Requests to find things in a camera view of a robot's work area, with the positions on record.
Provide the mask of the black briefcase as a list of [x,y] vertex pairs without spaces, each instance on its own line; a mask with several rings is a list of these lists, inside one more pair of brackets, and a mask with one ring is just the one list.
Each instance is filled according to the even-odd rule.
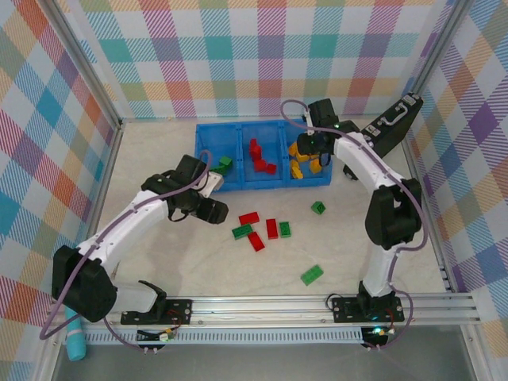
[[406,137],[423,104],[418,94],[408,92],[363,129],[350,120],[341,121],[339,128],[345,133],[361,133],[374,152],[383,158]]

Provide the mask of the grey metal sheet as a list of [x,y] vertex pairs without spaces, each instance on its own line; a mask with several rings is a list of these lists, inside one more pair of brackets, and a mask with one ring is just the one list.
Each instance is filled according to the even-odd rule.
[[462,355],[432,360],[353,345],[183,345],[143,355],[94,346],[83,360],[57,361],[51,381],[477,381]]

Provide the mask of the teal cylinder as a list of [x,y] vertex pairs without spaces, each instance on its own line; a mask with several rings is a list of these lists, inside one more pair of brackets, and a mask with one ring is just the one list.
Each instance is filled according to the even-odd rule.
[[65,316],[71,322],[67,325],[66,349],[70,361],[82,360],[87,352],[86,341],[79,315],[72,309],[66,308]]

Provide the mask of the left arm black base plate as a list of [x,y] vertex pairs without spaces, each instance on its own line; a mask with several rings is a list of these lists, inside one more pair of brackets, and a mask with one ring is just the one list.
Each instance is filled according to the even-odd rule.
[[189,325],[193,301],[191,299],[164,299],[156,302],[150,311],[126,311],[122,325]]

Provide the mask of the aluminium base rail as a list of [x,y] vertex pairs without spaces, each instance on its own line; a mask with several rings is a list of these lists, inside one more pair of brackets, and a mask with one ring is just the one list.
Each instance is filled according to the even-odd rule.
[[[184,327],[206,328],[298,328],[323,326],[394,326],[410,325],[477,325],[479,312],[473,297],[461,293],[431,293],[400,296],[404,322],[392,323],[335,323],[332,299],[339,296],[246,296],[246,297],[174,297],[168,299],[191,299],[192,314],[189,325]],[[122,325],[125,312],[114,311],[106,318],[91,323],[81,322],[85,327],[163,328],[168,325]]]

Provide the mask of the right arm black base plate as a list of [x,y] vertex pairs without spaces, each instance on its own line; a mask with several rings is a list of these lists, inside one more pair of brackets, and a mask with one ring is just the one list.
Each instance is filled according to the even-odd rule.
[[381,298],[339,297],[332,299],[335,323],[392,323],[404,322],[400,298],[385,295]]

